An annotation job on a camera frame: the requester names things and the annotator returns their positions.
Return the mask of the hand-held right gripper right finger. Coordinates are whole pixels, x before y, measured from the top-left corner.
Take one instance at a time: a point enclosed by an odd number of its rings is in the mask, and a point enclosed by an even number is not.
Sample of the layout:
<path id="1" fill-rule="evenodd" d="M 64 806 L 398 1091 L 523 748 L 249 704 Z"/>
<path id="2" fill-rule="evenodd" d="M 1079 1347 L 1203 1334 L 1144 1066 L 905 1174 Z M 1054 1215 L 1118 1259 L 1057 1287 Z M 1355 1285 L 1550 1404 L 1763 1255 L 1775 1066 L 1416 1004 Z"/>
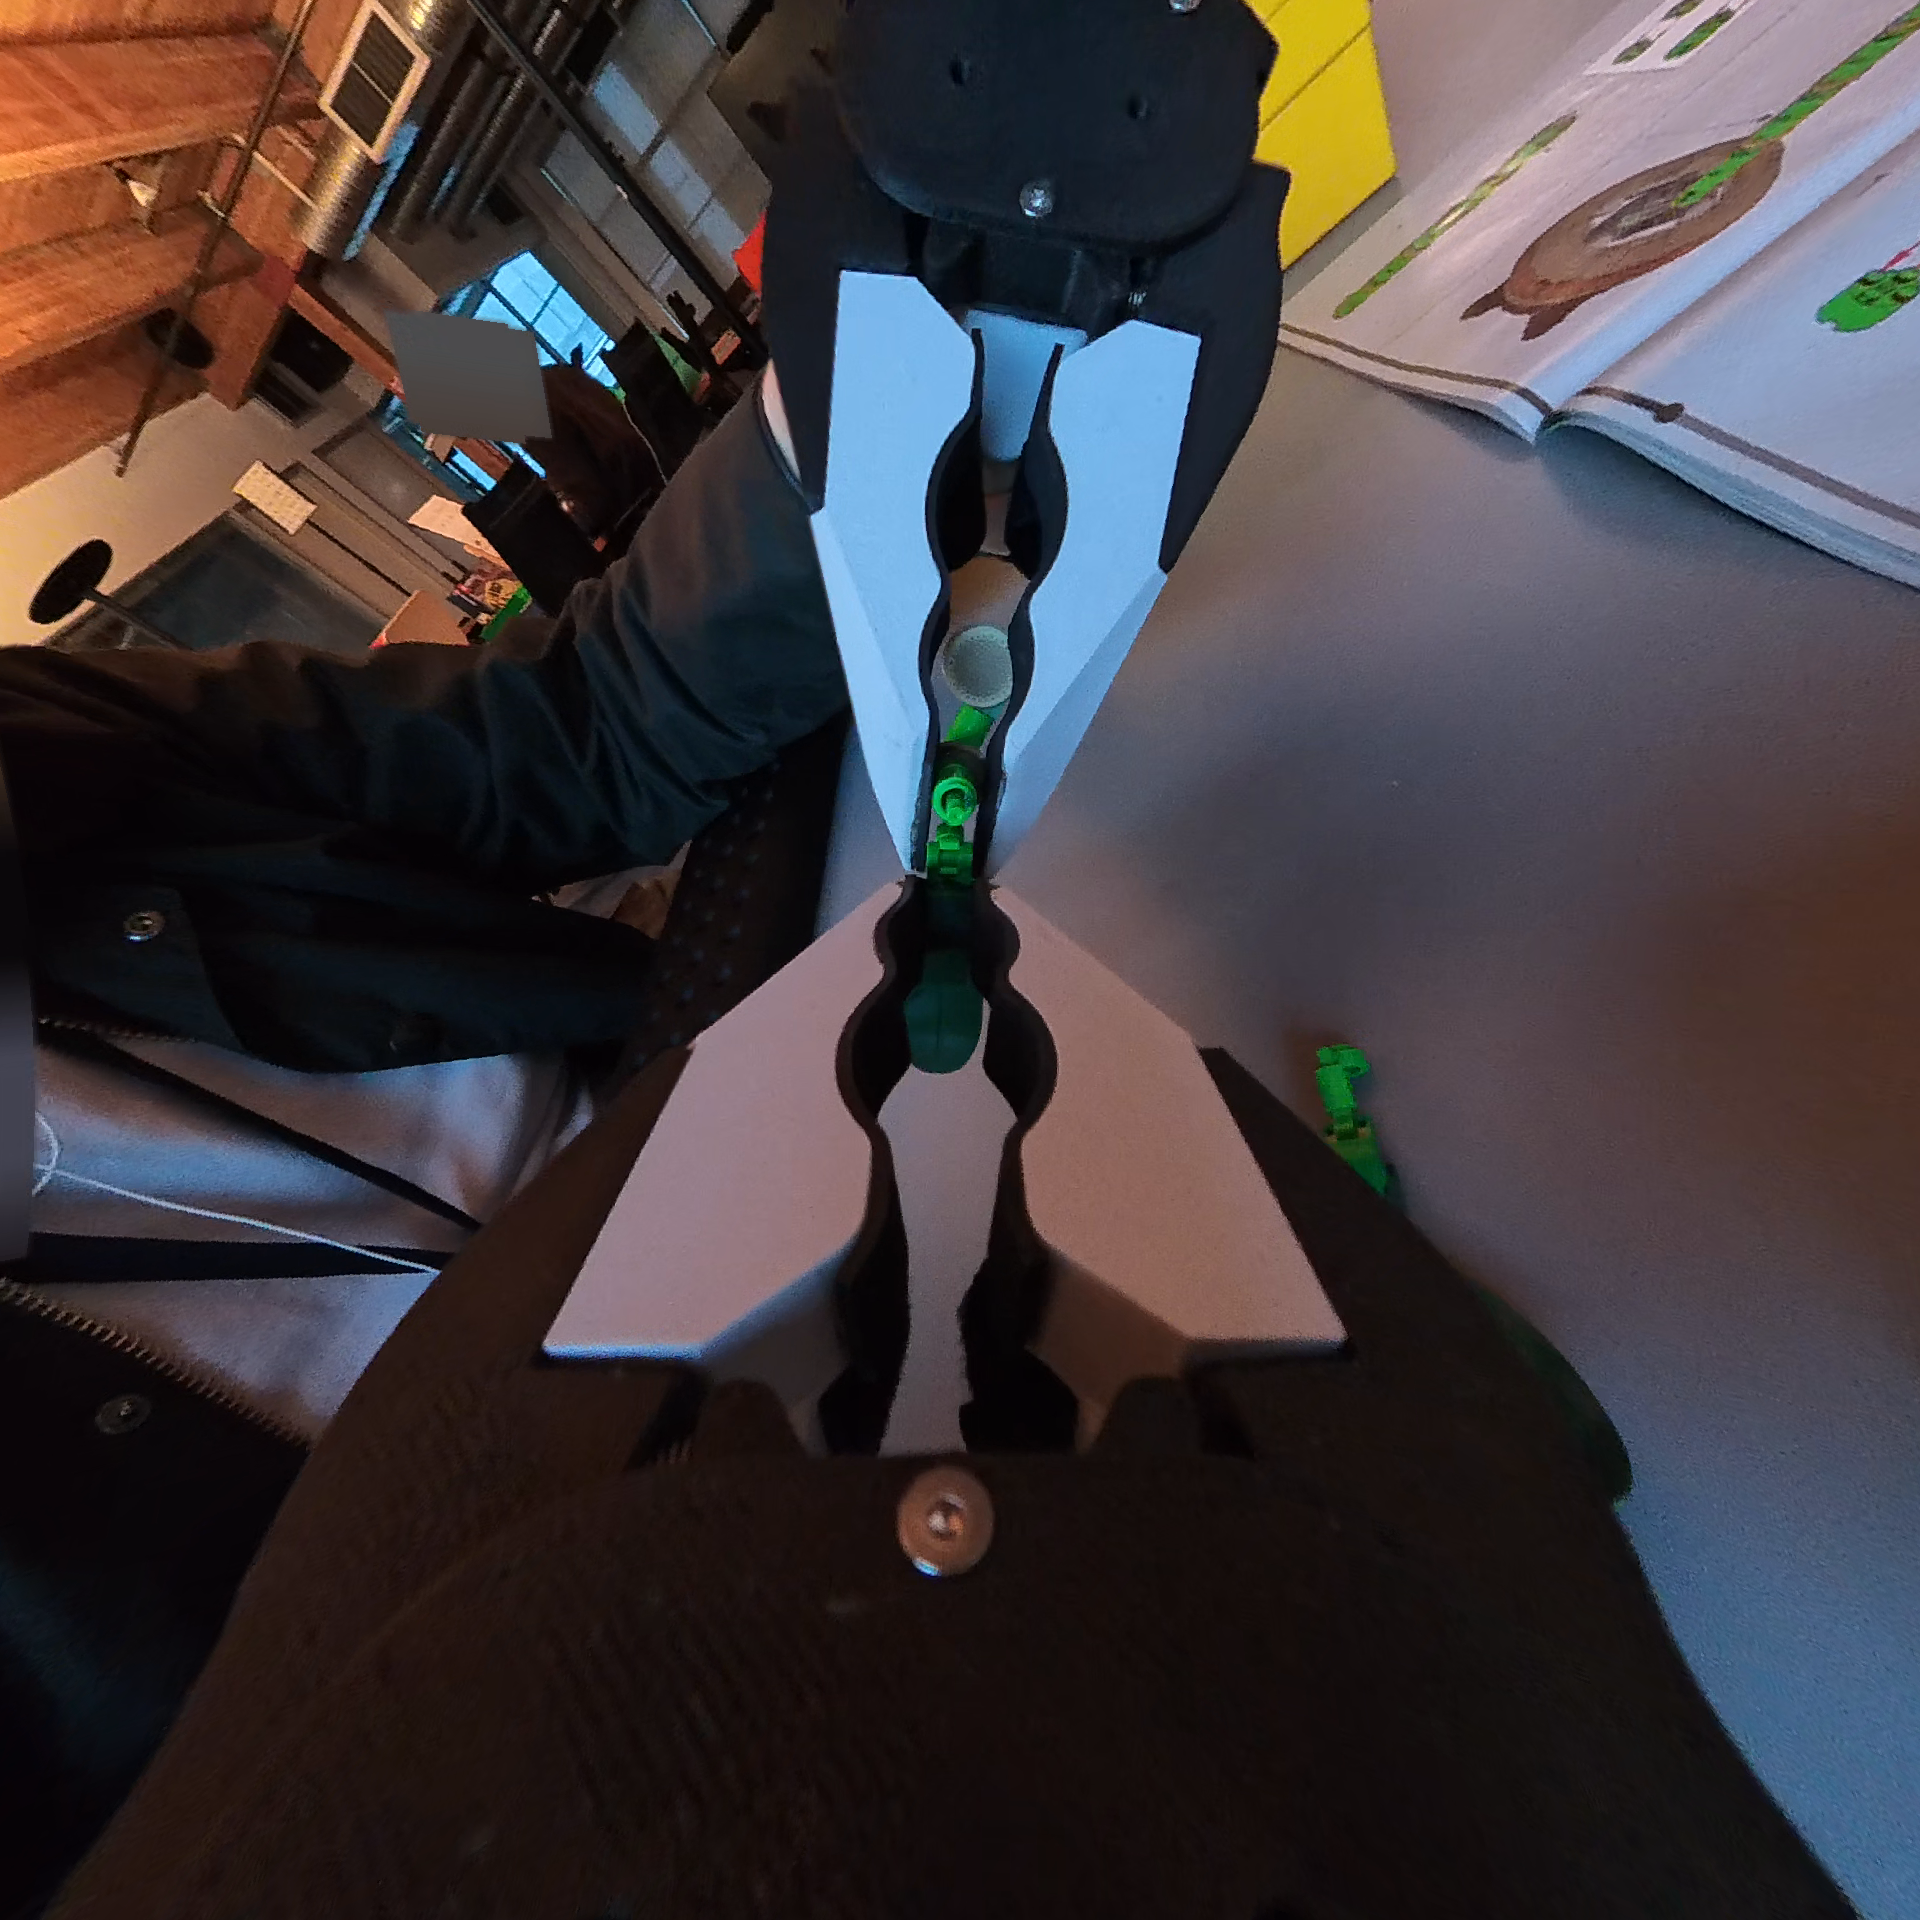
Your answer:
<path id="1" fill-rule="evenodd" d="M 1007 887 L 979 899 L 1013 1124 L 975 1271 L 975 1450 L 1086 1444 L 1120 1391 L 1345 1333 L 1203 1050 Z"/>

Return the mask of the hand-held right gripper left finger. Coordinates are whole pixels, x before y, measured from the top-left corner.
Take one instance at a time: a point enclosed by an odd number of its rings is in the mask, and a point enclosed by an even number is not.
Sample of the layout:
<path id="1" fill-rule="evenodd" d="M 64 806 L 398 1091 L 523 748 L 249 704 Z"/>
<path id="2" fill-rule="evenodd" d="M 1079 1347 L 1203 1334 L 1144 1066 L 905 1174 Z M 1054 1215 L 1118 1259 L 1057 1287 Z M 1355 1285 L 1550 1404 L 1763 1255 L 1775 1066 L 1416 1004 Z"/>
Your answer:
<path id="1" fill-rule="evenodd" d="M 921 890 L 881 887 L 686 1050 L 547 1358 L 767 1386 L 806 1444 L 880 1450 L 910 1317 L 880 1110 L 918 960 Z"/>

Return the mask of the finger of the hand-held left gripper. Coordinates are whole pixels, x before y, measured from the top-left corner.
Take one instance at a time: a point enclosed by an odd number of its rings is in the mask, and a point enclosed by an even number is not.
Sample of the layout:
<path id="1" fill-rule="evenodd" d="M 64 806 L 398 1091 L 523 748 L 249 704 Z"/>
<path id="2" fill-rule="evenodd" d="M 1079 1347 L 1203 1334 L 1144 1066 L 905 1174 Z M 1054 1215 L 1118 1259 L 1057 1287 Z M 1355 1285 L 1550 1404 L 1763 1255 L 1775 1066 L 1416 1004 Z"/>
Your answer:
<path id="1" fill-rule="evenodd" d="M 1030 672 L 999 739 L 996 872 L 1033 829 L 1166 586 L 1160 541 L 1197 354 L 1189 332 L 1124 322 L 1046 378 L 1025 452 L 1040 573 L 1015 618 Z"/>
<path id="2" fill-rule="evenodd" d="M 934 710 L 924 650 L 949 611 L 943 468 L 975 421 L 975 344 L 915 276 L 840 272 L 823 508 L 812 517 L 854 734 L 905 872 L 924 871 Z"/>

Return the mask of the green brick bamboo stalk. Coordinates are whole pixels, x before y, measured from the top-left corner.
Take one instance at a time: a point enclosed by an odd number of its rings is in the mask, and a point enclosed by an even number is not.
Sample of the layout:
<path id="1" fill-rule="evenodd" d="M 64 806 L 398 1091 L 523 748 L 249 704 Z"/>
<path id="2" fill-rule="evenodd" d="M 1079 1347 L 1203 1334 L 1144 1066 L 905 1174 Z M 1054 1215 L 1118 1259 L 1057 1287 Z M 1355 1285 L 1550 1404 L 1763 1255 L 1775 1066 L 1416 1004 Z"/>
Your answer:
<path id="1" fill-rule="evenodd" d="M 1015 690 L 1015 653 L 1005 628 L 973 622 L 950 631 L 936 646 L 918 837 L 918 872 L 934 893 L 966 890 L 991 842 Z"/>

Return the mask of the dark green leaf piece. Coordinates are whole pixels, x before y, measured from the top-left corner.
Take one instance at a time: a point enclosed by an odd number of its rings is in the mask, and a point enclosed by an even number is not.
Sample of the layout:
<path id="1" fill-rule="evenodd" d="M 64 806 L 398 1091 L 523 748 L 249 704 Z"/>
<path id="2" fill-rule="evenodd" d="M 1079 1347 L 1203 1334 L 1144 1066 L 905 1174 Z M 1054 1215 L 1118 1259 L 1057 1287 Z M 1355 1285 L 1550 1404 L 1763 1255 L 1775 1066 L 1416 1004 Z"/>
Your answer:
<path id="1" fill-rule="evenodd" d="M 925 880 L 918 901 L 918 967 L 903 1000 L 908 1061 L 918 1071 L 959 1071 L 984 1024 L 973 964 L 975 892 L 965 882 Z"/>

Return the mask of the person's left forearm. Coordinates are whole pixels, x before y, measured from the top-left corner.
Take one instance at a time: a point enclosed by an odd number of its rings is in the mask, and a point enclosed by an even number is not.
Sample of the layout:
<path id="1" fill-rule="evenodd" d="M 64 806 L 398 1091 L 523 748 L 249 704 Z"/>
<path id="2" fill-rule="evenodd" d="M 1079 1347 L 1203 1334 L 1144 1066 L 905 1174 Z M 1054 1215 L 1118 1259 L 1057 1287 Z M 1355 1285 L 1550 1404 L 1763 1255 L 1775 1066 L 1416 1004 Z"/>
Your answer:
<path id="1" fill-rule="evenodd" d="M 848 704 L 775 373 L 551 622 L 332 656 L 4 650 L 27 952 L 80 896 L 253 814 L 519 893 L 662 861 Z"/>

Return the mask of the grey desk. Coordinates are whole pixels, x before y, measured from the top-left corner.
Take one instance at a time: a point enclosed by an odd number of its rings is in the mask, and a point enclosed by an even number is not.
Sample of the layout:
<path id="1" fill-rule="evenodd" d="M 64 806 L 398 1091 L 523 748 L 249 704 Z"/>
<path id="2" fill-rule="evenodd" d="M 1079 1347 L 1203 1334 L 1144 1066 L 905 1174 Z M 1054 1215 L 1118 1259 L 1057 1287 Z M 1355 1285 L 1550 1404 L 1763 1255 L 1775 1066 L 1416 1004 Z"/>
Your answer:
<path id="1" fill-rule="evenodd" d="M 1281 351 L 1009 880 L 1595 1386 L 1673 1635 L 1916 1915 L 1916 592 Z"/>

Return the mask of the yellow plastic bin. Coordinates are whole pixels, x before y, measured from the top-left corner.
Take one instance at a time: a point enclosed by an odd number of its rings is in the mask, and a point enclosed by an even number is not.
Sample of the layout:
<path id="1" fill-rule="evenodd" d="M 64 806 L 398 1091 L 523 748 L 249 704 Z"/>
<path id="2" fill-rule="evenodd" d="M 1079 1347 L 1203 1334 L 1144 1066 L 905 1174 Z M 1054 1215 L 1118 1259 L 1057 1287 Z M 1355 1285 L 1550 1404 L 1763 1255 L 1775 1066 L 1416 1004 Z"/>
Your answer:
<path id="1" fill-rule="evenodd" d="M 1366 3 L 1253 3 L 1277 54 L 1255 155 L 1289 175 L 1279 261 L 1293 269 L 1396 173 Z"/>

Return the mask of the white instruction booklet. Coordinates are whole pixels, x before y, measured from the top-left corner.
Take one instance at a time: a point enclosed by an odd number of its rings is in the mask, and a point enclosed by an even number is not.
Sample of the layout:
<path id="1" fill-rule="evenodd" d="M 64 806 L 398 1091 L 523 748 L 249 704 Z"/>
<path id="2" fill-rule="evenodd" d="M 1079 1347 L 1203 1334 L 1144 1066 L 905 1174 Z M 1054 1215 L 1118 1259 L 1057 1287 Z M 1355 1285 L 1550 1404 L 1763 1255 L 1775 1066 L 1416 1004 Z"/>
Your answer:
<path id="1" fill-rule="evenodd" d="M 1281 343 L 1916 586 L 1917 4 L 1614 4 Z"/>

